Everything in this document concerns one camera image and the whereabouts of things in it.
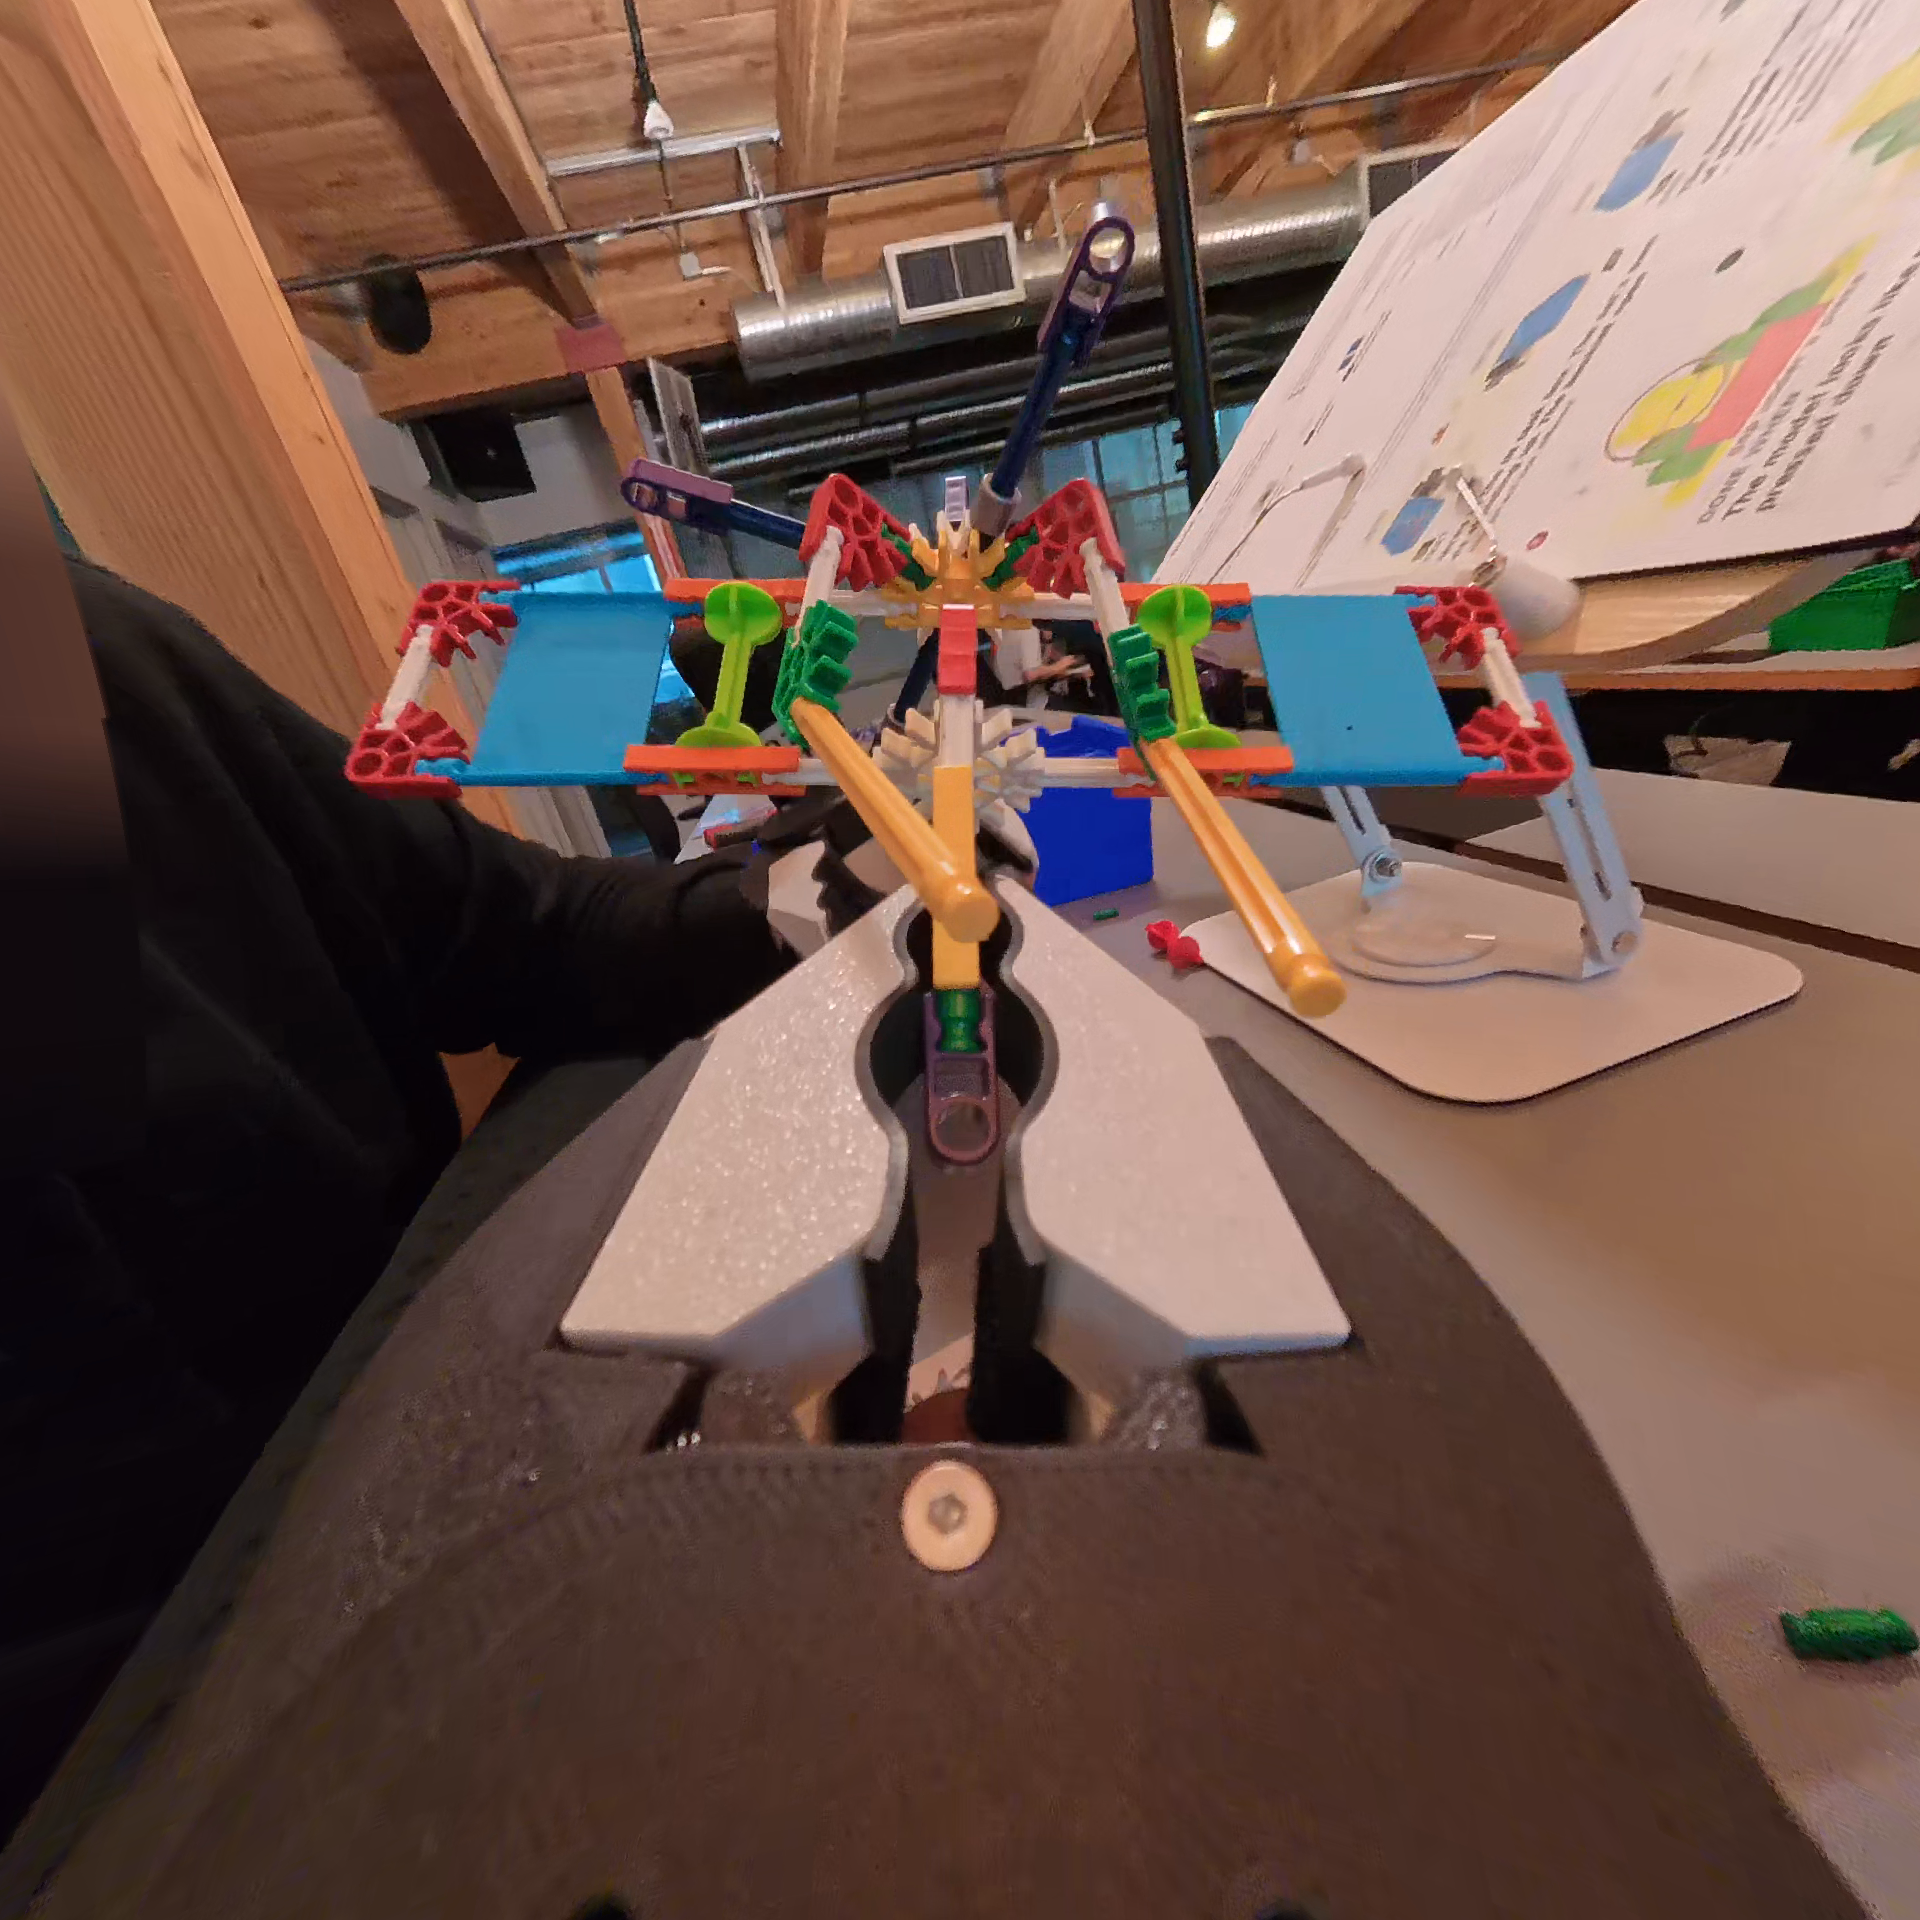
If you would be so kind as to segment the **colourful construction toy model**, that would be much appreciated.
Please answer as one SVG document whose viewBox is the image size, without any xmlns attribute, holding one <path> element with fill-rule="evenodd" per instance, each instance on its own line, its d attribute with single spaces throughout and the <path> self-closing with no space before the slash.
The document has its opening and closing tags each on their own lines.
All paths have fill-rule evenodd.
<svg viewBox="0 0 1920 1920">
<path fill-rule="evenodd" d="M 523 610 L 510 582 L 432 582 L 347 778 L 428 798 L 613 783 L 840 796 L 930 914 L 928 1053 L 942 1066 L 986 1066 L 993 1050 L 981 948 L 1000 909 L 977 831 L 1074 787 L 1179 812 L 1299 1018 L 1331 1014 L 1345 975 L 1230 826 L 1222 793 L 1329 793 L 1377 913 L 1377 930 L 1352 934 L 1356 971 L 1489 969 L 1485 934 L 1385 930 L 1402 865 L 1366 802 L 1370 789 L 1462 787 L 1539 798 L 1557 826 L 1581 826 L 1590 766 L 1565 694 L 1523 676 L 1489 589 L 1126 586 L 1090 483 L 1020 502 L 1021 467 L 1133 253 L 1130 221 L 1100 211 L 1065 259 L 997 467 L 949 485 L 932 534 L 843 473 L 788 518 L 635 461 L 622 493 L 642 516 L 749 531 L 786 547 L 801 577 L 538 593 Z"/>
</svg>

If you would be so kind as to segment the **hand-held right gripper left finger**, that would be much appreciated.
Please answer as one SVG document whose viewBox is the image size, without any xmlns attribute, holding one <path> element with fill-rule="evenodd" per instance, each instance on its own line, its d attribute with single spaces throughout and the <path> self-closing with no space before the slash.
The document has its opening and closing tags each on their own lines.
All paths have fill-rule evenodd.
<svg viewBox="0 0 1920 1920">
<path fill-rule="evenodd" d="M 843 1441 L 898 1437 L 920 919 L 897 889 L 714 1028 L 564 1307 L 566 1348 L 764 1377 Z"/>
</svg>

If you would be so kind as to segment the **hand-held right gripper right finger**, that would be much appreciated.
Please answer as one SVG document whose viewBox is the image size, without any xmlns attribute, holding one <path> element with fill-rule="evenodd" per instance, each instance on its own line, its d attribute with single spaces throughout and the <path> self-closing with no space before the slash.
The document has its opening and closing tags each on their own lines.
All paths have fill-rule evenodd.
<svg viewBox="0 0 1920 1920">
<path fill-rule="evenodd" d="M 1051 1444 L 1150 1377 L 1342 1348 L 1353 1324 L 1203 1028 L 997 883 L 1012 1124 L 981 1252 L 971 1427 Z"/>
</svg>

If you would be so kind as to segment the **black pole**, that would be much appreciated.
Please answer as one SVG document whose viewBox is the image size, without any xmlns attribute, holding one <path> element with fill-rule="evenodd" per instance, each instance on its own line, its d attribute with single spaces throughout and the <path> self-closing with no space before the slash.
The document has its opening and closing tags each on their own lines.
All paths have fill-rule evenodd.
<svg viewBox="0 0 1920 1920">
<path fill-rule="evenodd" d="M 1203 262 L 1194 223 L 1194 181 L 1179 34 L 1171 3 L 1133 3 L 1144 94 L 1144 138 L 1157 203 L 1169 361 L 1181 430 L 1186 493 L 1198 507 L 1218 473 L 1216 401 L 1210 363 Z"/>
</svg>

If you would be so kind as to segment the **person's left forearm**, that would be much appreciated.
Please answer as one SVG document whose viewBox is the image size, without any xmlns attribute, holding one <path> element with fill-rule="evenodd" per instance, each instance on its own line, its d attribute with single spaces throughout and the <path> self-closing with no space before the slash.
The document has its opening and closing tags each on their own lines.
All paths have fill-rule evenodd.
<svg viewBox="0 0 1920 1920">
<path fill-rule="evenodd" d="M 660 1053 L 798 955 L 738 855 L 557 855 L 444 801 L 385 801 L 347 746 L 196 619 L 65 559 L 99 668 L 136 923 L 230 1013 L 381 1046 Z"/>
</svg>

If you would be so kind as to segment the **white document stand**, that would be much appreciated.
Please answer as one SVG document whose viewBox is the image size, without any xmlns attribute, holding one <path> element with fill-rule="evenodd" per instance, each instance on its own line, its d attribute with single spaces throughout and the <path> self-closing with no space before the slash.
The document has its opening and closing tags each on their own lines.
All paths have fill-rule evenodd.
<svg viewBox="0 0 1920 1920">
<path fill-rule="evenodd" d="M 1788 1003 L 1803 988 L 1793 962 L 1646 922 L 1565 685 L 1524 675 L 1516 651 L 1563 626 L 1579 593 L 1510 565 L 1465 471 L 1434 479 L 1474 531 L 1472 571 L 1398 595 L 1253 598 L 1290 754 L 1253 793 L 1314 789 L 1352 869 L 1280 900 L 1290 975 L 1237 907 L 1184 929 L 1206 969 L 1409 1090 L 1476 1106 Z M 1412 787 L 1534 802 L 1569 889 L 1406 857 L 1373 796 Z"/>
</svg>

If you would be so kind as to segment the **blue plastic bin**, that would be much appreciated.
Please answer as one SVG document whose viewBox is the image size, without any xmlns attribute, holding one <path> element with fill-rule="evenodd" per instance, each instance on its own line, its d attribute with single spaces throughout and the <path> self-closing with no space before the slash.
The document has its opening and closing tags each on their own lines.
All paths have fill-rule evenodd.
<svg viewBox="0 0 1920 1920">
<path fill-rule="evenodd" d="M 1121 893 L 1155 878 L 1155 815 L 1148 801 L 1108 787 L 1049 787 L 1025 812 L 1041 867 L 1034 892 L 1048 905 Z"/>
</svg>

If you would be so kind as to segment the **silver ceiling duct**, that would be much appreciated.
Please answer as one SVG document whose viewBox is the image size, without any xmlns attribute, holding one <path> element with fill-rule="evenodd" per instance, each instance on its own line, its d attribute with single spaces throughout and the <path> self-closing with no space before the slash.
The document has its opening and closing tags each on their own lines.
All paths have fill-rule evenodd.
<svg viewBox="0 0 1920 1920">
<path fill-rule="evenodd" d="M 1365 154 L 1322 183 L 1203 203 L 1194 212 L 1194 253 L 1204 294 L 1345 262 L 1365 228 L 1452 154 L 1454 141 Z M 1034 329 L 1069 253 L 1069 242 L 1021 237 L 1012 223 L 893 242 L 874 273 L 738 300 L 736 359 L 749 379 L 765 379 L 993 329 Z"/>
</svg>

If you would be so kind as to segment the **person's black top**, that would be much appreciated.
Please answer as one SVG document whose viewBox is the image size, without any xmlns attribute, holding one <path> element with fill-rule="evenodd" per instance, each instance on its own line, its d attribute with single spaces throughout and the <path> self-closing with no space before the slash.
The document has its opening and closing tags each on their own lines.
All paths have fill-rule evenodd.
<svg viewBox="0 0 1920 1920">
<path fill-rule="evenodd" d="M 460 1140 L 340 741 L 65 565 L 136 922 L 129 1150 L 5 1177 L 5 1838 Z"/>
</svg>

